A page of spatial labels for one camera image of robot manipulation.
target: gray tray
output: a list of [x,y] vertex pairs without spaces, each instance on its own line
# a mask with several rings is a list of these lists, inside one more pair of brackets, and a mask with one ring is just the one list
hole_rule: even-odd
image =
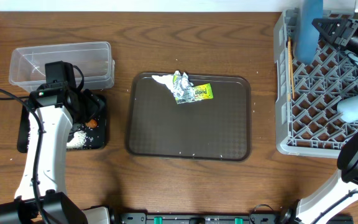
[[177,104],[143,73],[132,83],[126,148],[135,155],[243,161],[250,154],[250,86],[241,77],[189,75],[211,84],[213,99]]

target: clear plastic container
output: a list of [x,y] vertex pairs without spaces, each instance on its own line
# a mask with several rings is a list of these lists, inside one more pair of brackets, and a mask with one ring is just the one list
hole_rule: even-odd
[[[45,83],[45,64],[64,61],[78,66],[84,74],[84,89],[97,90],[114,85],[114,60],[108,42],[23,47],[12,53],[9,83],[25,91]],[[74,69],[77,85],[81,75]]]

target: brown ball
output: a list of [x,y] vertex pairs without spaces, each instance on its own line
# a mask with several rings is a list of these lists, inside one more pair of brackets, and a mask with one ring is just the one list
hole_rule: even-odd
[[88,123],[85,123],[85,125],[89,128],[96,128],[98,123],[94,119],[91,119]]

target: wooden table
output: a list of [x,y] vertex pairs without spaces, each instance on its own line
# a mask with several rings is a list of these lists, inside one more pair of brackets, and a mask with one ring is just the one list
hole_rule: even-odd
[[[69,152],[68,196],[80,208],[102,203],[120,212],[248,213],[275,210],[314,192],[336,170],[334,159],[284,156],[275,147],[277,76],[273,27],[280,13],[0,12],[0,88],[17,47],[108,41],[116,60],[109,142]],[[241,163],[135,157],[124,148],[131,81],[142,72],[240,75],[252,89],[252,154]],[[0,101],[0,203],[11,202],[26,154],[16,150],[21,106]],[[358,202],[347,208],[358,223]]]

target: gray plastic crate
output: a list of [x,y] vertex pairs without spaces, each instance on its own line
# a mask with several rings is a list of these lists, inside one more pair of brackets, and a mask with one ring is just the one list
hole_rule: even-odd
[[[295,98],[288,80],[288,36],[295,31],[298,9],[282,13],[274,27],[274,62],[277,64],[275,103],[276,145],[282,154],[337,158],[343,145],[358,132],[358,121],[345,123],[336,111],[342,99],[358,95],[358,66],[344,52],[319,40],[314,61],[293,59]],[[324,11],[324,17],[353,14]]]

